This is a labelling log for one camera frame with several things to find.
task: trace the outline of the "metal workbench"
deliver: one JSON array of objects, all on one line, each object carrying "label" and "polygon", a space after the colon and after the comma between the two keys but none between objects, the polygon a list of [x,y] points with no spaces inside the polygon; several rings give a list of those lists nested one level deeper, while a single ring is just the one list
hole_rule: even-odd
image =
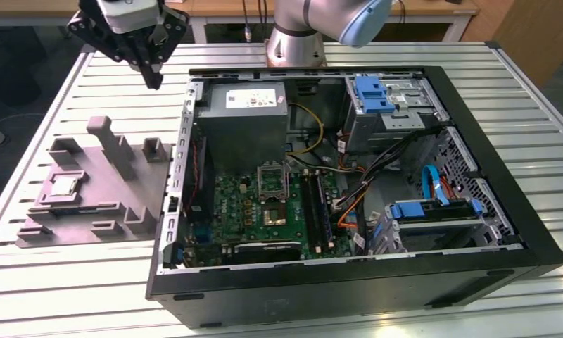
[{"label": "metal workbench", "polygon": [[[326,45],[330,65],[441,65],[527,198],[563,249],[563,117],[499,50],[484,44]],[[128,143],[174,142],[190,68],[264,65],[258,44],[180,45],[163,66],[163,86],[144,88],[126,64],[82,53],[0,198],[0,337],[174,337],[191,335],[144,300],[151,242],[18,249],[15,233],[51,158],[54,136],[84,135],[107,115]],[[499,289],[464,308],[231,327],[199,334],[295,337],[521,337],[563,334],[563,267]]]}]

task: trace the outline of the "ram slot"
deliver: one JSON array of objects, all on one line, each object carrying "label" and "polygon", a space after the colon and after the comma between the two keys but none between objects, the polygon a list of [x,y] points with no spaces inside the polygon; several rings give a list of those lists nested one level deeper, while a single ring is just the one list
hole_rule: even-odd
[{"label": "ram slot", "polygon": [[327,213],[327,203],[326,203],[326,193],[323,191],[323,185],[320,184],[320,176],[316,174],[311,176],[311,182],[316,189],[316,196],[318,199],[312,202],[316,205],[316,214],[319,217],[319,228],[320,228],[320,239],[323,243],[323,247],[331,249],[334,247],[334,237],[331,233],[331,223],[328,221],[328,213]]},{"label": "ram slot", "polygon": [[311,252],[320,252],[319,231],[316,229],[316,213],[312,209],[312,198],[310,195],[308,173],[300,176],[300,196],[303,219],[307,226],[307,241]]}]

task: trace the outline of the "motherboard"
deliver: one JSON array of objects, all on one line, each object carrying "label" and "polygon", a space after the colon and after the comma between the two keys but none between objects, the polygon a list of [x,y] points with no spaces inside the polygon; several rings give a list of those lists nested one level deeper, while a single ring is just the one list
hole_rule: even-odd
[{"label": "motherboard", "polygon": [[270,255],[288,260],[350,256],[348,235],[332,223],[338,196],[334,174],[323,171],[286,174],[264,165],[251,175],[218,175],[212,221],[194,225],[196,264],[276,260]]}]

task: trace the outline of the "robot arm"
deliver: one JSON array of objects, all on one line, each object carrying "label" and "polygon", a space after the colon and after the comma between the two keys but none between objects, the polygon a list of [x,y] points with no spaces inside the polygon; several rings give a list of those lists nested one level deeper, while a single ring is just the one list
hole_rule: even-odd
[{"label": "robot arm", "polygon": [[[271,67],[324,65],[320,33],[352,47],[366,45],[386,22],[392,0],[276,0],[267,43]],[[188,16],[163,0],[78,0],[67,28],[115,62],[140,73],[147,88],[162,83],[162,64],[186,33]]]},{"label": "robot arm", "polygon": [[186,33],[188,16],[163,0],[78,0],[70,32],[115,62],[140,73],[147,88],[162,83],[162,63]]},{"label": "robot arm", "polygon": [[391,5],[392,0],[276,0],[268,66],[323,65],[320,33],[346,46],[364,46],[390,16]]}]

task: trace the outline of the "power supply label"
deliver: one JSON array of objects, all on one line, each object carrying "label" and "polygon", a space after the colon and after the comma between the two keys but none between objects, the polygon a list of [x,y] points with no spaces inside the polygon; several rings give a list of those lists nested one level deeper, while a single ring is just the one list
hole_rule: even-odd
[{"label": "power supply label", "polygon": [[227,92],[224,108],[275,107],[278,99],[274,89],[238,89]]}]

